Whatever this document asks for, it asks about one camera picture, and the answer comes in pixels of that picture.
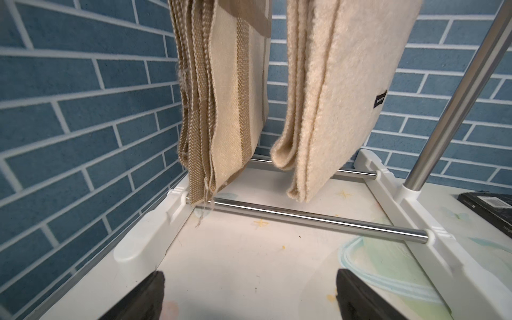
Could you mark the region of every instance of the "tan stripe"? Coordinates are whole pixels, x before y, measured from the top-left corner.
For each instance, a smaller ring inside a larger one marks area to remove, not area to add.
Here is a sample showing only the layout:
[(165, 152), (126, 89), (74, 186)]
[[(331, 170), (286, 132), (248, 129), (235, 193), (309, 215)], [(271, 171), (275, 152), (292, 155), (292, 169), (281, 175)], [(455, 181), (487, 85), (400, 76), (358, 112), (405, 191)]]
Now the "tan stripe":
[(238, 119), (242, 147), (242, 165), (252, 155), (249, 122), (249, 24), (237, 18)]
[(261, 0), (219, 0), (219, 6), (233, 17), (247, 21), (260, 35), (270, 38), (271, 19), (265, 17), (254, 1)]

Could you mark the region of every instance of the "black book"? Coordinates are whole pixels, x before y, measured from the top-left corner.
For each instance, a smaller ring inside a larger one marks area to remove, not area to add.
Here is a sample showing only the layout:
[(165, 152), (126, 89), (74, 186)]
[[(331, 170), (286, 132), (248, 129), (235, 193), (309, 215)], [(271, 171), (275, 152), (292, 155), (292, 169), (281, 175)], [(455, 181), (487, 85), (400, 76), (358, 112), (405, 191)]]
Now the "black book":
[(512, 195), (468, 192), (457, 199), (512, 238)]

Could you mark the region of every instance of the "drying rack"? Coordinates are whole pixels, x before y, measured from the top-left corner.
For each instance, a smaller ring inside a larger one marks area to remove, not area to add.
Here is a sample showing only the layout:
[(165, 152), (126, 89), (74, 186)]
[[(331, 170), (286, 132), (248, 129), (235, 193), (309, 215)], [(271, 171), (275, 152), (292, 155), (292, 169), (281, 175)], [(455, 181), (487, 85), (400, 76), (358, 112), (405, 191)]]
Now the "drying rack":
[[(219, 198), (214, 199), (215, 210), (405, 241), (449, 306), (454, 319), (510, 319), (512, 292), (464, 250), (418, 202), (418, 197), (429, 174), (510, 46), (511, 19), (512, 0), (505, 0), (403, 184), (369, 150), (359, 151), (355, 169), (340, 169), (333, 176), (364, 179), (394, 226)], [(254, 158), (250, 163), (253, 167), (272, 169), (268, 159)], [(114, 258), (125, 277), (134, 281), (143, 279), (162, 261), (193, 210), (188, 205), (186, 183), (187, 179), (171, 190), (159, 205), (166, 210), (146, 214), (116, 246)]]

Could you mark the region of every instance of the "beige striped towel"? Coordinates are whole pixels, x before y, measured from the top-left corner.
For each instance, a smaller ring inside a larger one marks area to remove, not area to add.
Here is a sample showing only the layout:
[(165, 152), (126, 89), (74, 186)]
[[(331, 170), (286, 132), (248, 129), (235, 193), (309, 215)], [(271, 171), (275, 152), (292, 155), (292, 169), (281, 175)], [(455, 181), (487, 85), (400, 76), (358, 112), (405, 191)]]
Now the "beige striped towel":
[(180, 67), (180, 162), (191, 204), (210, 200), (254, 153), (268, 114), (270, 0), (169, 0)]
[(287, 3), (288, 110), (271, 149), (309, 201), (375, 125), (421, 0)]

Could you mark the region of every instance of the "striped fabric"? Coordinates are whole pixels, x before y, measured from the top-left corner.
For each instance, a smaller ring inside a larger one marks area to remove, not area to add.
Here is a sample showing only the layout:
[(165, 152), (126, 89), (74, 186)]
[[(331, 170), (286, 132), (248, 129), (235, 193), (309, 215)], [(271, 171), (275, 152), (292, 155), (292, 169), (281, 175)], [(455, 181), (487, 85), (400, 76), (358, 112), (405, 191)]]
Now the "striped fabric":
[(180, 162), (191, 204), (245, 167), (268, 114), (271, 2), (170, 0), (180, 66)]

